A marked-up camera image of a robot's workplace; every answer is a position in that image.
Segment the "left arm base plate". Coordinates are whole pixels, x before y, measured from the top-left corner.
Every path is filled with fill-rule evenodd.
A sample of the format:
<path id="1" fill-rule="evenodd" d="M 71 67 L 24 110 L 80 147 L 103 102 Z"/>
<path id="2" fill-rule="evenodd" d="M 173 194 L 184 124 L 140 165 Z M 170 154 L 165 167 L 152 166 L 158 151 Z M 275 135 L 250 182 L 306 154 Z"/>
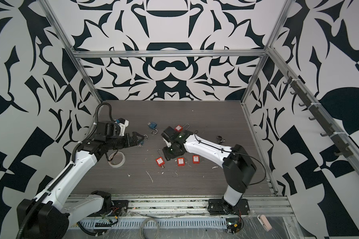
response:
<path id="1" fill-rule="evenodd" d="M 121 216 L 128 212 L 128 200 L 112 200 L 110 204 L 104 204 L 103 208 L 98 212 L 101 216 Z"/>

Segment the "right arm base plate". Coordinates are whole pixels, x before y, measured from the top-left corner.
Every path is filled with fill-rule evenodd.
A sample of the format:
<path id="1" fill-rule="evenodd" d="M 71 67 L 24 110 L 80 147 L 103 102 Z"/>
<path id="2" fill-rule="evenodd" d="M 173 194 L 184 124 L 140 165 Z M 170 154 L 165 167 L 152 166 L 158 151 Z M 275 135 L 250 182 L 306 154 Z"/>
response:
<path id="1" fill-rule="evenodd" d="M 223 199 L 209 199 L 207 210 L 212 216 L 229 214 L 248 215 L 250 208 L 247 199 L 240 199 L 235 206 L 231 206 Z"/>

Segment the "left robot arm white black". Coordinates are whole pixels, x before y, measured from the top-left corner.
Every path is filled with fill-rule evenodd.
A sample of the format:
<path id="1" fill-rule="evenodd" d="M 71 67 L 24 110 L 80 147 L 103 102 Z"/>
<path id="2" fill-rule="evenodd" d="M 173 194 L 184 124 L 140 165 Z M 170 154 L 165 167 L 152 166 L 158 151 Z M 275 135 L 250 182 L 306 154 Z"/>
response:
<path id="1" fill-rule="evenodd" d="M 68 228 L 92 214 L 112 213 L 109 193 L 95 191 L 87 198 L 65 207 L 65 202 L 85 174 L 109 151 L 140 145 L 148 137 L 126 133 L 129 122 L 113 119 L 109 103 L 101 103 L 94 113 L 91 133 L 74 148 L 69 164 L 33 199 L 17 207 L 18 239 L 61 239 Z"/>

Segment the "red padlock front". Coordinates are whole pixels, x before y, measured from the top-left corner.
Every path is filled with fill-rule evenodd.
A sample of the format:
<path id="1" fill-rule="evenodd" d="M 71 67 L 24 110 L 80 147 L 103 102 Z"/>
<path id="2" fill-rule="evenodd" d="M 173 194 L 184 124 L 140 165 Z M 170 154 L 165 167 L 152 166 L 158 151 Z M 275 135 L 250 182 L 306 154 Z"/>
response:
<path id="1" fill-rule="evenodd" d="M 158 158 L 156 159 L 156 163 L 157 163 L 157 165 L 158 165 L 159 167 L 165 168 L 165 167 L 164 167 L 165 161 L 164 161 L 163 157 L 161 156 L 161 152 L 162 152 L 161 149 L 158 149 L 158 150 L 157 150 Z"/>

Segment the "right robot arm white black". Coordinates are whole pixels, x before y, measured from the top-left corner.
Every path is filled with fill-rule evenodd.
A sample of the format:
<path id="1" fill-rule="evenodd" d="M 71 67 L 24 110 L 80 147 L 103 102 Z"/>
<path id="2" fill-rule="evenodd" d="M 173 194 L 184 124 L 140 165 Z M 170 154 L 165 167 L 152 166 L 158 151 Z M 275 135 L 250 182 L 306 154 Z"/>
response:
<path id="1" fill-rule="evenodd" d="M 222 201 L 230 207 L 237 206 L 249 186 L 266 179 L 266 169 L 260 160 L 249 155 L 243 146 L 224 146 L 203 139 L 197 131 L 177 131 L 167 127 L 162 133 L 166 146 L 162 149 L 166 160 L 192 153 L 210 160 L 223 169 L 227 189 Z"/>

